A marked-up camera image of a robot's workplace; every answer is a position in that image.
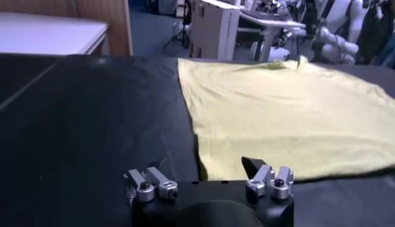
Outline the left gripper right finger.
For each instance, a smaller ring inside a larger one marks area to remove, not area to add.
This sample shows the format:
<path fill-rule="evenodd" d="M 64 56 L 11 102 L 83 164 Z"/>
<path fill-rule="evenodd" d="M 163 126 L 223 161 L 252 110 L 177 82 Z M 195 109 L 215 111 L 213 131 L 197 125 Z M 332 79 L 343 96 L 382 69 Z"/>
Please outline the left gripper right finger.
<path fill-rule="evenodd" d="M 248 200 L 259 200 L 268 195 L 273 200 L 287 200 L 293 196 L 294 173 L 289 167 L 280 167 L 278 173 L 261 159 L 242 157 L 247 174 Z"/>

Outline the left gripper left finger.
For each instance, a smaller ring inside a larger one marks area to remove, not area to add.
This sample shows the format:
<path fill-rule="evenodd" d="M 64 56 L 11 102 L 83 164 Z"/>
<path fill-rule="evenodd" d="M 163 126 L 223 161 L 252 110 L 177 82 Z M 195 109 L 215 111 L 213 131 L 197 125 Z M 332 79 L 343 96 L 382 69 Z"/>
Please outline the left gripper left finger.
<path fill-rule="evenodd" d="M 138 202 L 151 202 L 156 197 L 175 200 L 178 197 L 178 183 L 168 179 L 156 167 L 147 167 L 142 173 L 137 169 L 123 174 L 126 197 Z"/>

